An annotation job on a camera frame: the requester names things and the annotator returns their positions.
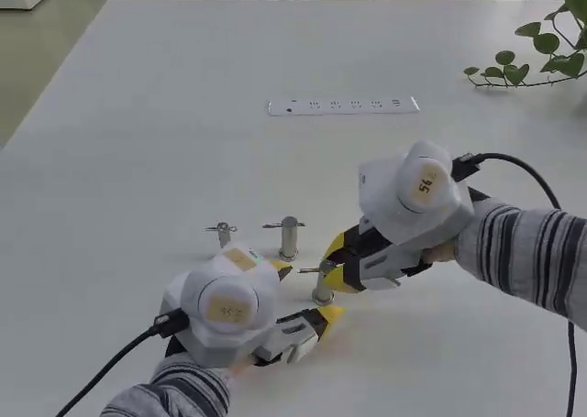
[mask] gray sweater sleeve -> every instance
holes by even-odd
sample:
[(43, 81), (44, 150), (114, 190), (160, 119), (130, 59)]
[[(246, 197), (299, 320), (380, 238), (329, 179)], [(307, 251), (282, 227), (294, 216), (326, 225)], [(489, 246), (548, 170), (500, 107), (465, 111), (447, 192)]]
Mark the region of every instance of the gray sweater sleeve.
[(166, 357), (150, 383), (118, 394), (102, 417), (225, 417), (227, 369), (198, 367), (187, 353)]
[(455, 257), (479, 280), (587, 330), (587, 221), (561, 210), (522, 211), (494, 198), (474, 203)]

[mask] plant stem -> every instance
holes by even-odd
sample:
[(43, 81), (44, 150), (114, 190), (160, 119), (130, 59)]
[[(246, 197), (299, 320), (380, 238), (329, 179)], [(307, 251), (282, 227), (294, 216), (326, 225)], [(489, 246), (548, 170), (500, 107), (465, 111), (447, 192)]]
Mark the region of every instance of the plant stem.
[(580, 23), (579, 19), (574, 14), (572, 15), (572, 17), (575, 19), (575, 23), (577, 23), (579, 29), (583, 31), (584, 26)]
[[(522, 85), (524, 85), (524, 87), (534, 87), (534, 86), (537, 86), (537, 85), (547, 85), (547, 84), (552, 85), (552, 84), (556, 84), (557, 82), (563, 82), (563, 81), (568, 81), (568, 80), (578, 80), (579, 78), (581, 78), (584, 75), (587, 75), (587, 71), (582, 71), (576, 77), (575, 76), (570, 76), (568, 78), (562, 78), (561, 80), (535, 82), (533, 84), (526, 84), (525, 82), (523, 82)], [(471, 77), (469, 78), (469, 81), (471, 81), (474, 84), (475, 87), (484, 87), (484, 86), (508, 87), (505, 84), (493, 84), (492, 82), (489, 82), (489, 80), (487, 78), (485, 78), (485, 81), (487, 81), (487, 83), (478, 83), (478, 82), (475, 82)]]
[(562, 32), (560, 32), (559, 28), (557, 27), (556, 23), (554, 22), (554, 18), (552, 19), (552, 28), (557, 31), (557, 33), (562, 37), (562, 39), (567, 41), (567, 43), (569, 44), (571, 49), (575, 49), (575, 45), (572, 44), (570, 42), (570, 40), (568, 38), (566, 38)]

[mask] black cord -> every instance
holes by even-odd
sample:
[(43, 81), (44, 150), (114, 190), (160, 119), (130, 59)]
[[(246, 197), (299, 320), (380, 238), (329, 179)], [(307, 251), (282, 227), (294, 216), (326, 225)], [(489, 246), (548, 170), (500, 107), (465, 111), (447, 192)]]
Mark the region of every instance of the black cord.
[[(478, 154), (464, 160), (465, 163), (479, 164), (487, 159), (504, 160), (506, 162), (513, 163), (518, 167), (529, 173), (536, 181), (540, 184), (540, 187), (544, 190), (548, 199), (552, 203), (555, 209), (561, 209), (559, 199), (554, 195), (554, 192), (548, 186), (545, 181), (536, 170), (524, 161), (502, 153), (483, 153)], [(570, 382), (569, 382), (569, 398), (567, 401), (567, 416), (572, 417), (573, 409), (575, 407), (575, 390), (577, 388), (577, 350), (575, 347), (575, 325), (569, 321), (567, 323), (567, 336), (569, 338), (569, 357), (570, 357)]]
[(106, 365), (104, 365), (104, 367), (98, 371), (98, 374), (96, 374), (94, 376), (94, 378), (92, 380), (90, 380), (88, 382), (88, 384), (82, 388), (82, 390), (80, 392), (78, 392), (75, 397), (73, 397), (73, 399), (71, 399), (67, 405), (65, 405), (63, 407), (63, 409), (61, 411), (59, 411), (57, 413), (57, 417), (63, 417), (65, 414), (67, 414), (69, 411), (72, 410), (72, 408), (81, 400), (83, 399), (83, 397), (90, 392), (97, 384), (100, 380), (102, 380), (102, 378), (108, 374), (108, 371), (110, 371), (114, 365), (116, 365), (118, 362), (120, 362), (120, 360), (126, 356), (128, 353), (130, 353), (134, 348), (136, 348), (140, 343), (142, 343), (143, 341), (149, 339), (150, 337), (154, 336), (157, 334), (157, 331), (154, 329), (154, 327), (150, 327), (149, 330), (147, 330), (146, 332), (141, 333), (139, 336), (137, 336), (135, 339), (133, 339), (130, 343), (128, 343), (122, 350), (120, 350), (118, 353), (116, 353), (116, 355), (111, 358), (108, 363)]
[(141, 343), (146, 341), (152, 336), (159, 335), (162, 338), (169, 337), (176, 333), (185, 330), (190, 325), (190, 318), (181, 309), (176, 309), (168, 313), (160, 314), (153, 321), (153, 325), (149, 327), (145, 332), (138, 335), (131, 342), (129, 342), (122, 350), (120, 350), (114, 357), (112, 357), (104, 367), (98, 371), (92, 380), (78, 392), (73, 399), (71, 399), (64, 407), (57, 413), (56, 417), (63, 417), (81, 400), (85, 395), (90, 392), (100, 380), (104, 378), (108, 371), (110, 371), (114, 365), (116, 365), (124, 356), (134, 350)]

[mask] metal cylinder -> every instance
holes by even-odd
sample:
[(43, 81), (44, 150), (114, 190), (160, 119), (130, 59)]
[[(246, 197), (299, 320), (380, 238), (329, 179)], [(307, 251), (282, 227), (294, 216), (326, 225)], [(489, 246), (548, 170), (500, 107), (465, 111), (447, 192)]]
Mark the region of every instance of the metal cylinder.
[(297, 256), (297, 218), (287, 216), (282, 220), (282, 247), (279, 256), (283, 261), (294, 261)]
[(323, 261), (320, 263), (318, 280), (316, 282), (316, 287), (312, 291), (312, 301), (318, 305), (329, 305), (334, 301), (334, 292), (324, 283), (324, 277), (330, 270), (332, 270), (332, 266), (329, 262)]
[(220, 242), (220, 248), (230, 243), (230, 225), (226, 222), (220, 222), (216, 226), (218, 231), (218, 241)]

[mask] metal peg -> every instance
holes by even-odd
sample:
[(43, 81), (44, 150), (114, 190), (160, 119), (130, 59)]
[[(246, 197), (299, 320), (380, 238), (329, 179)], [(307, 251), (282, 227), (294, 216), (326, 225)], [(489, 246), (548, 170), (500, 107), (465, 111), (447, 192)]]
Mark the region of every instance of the metal peg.
[(230, 242), (230, 233), (237, 232), (237, 227), (231, 226), (227, 222), (220, 222), (218, 225), (207, 227), (204, 230), (206, 232), (218, 232), (218, 241), (220, 242), (220, 248), (222, 248)]
[(294, 261), (297, 257), (297, 228), (305, 226), (304, 223), (298, 222), (297, 218), (288, 215), (283, 218), (281, 223), (263, 225), (265, 229), (280, 227), (282, 229), (282, 246), (279, 249), (279, 256), (283, 261)]
[(335, 268), (337, 265), (328, 261), (324, 260), (320, 263), (320, 267), (318, 270), (318, 280), (316, 282), (316, 287), (312, 291), (312, 301), (314, 301), (318, 305), (329, 305), (331, 302), (334, 301), (334, 292), (329, 289), (326, 284), (324, 284), (324, 278), (328, 274), (330, 270)]

